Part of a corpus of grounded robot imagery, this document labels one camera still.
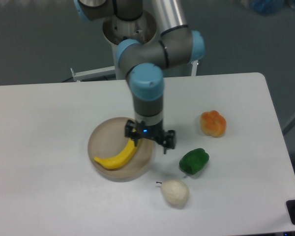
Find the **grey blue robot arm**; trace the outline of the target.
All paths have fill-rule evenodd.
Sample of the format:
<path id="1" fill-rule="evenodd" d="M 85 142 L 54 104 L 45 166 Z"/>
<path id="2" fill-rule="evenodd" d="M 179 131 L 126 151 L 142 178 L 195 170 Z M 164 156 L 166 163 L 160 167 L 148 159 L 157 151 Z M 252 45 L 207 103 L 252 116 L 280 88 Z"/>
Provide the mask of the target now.
<path id="1" fill-rule="evenodd" d="M 141 0 L 77 0 L 78 14 L 88 22 L 104 19 L 103 33 L 114 49 L 117 76 L 125 79 L 134 103 L 135 120 L 125 136 L 155 141 L 174 149 L 176 134 L 163 129 L 163 70 L 204 56 L 201 34 L 191 30 L 178 0 L 154 0 L 151 15 Z"/>

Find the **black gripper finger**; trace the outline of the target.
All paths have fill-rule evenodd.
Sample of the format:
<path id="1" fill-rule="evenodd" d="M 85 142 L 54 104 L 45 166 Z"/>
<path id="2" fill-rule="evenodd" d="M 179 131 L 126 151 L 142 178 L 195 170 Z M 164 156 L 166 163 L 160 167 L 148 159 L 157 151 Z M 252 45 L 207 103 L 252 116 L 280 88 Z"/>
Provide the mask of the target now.
<path id="1" fill-rule="evenodd" d="M 163 131 L 161 146 L 163 154 L 166 154 L 169 149 L 176 148 L 176 132 L 174 130 Z"/>
<path id="2" fill-rule="evenodd" d="M 139 140 L 140 140 L 140 134 L 135 129 L 135 122 L 133 120 L 128 119 L 125 127 L 124 127 L 124 136 L 126 138 L 129 138 L 134 142 L 134 146 L 137 147 Z"/>

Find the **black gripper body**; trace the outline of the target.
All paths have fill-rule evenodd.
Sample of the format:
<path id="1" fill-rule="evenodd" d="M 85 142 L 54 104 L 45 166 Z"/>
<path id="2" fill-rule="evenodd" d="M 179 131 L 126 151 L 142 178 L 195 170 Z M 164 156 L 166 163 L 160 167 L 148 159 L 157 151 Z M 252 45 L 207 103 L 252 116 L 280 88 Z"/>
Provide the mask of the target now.
<path id="1" fill-rule="evenodd" d="M 134 144 L 137 145 L 139 139 L 153 140 L 159 145 L 163 145 L 164 142 L 164 130 L 163 120 L 154 125 L 146 125 L 144 121 L 139 123 L 135 121 L 136 137 L 134 138 Z"/>

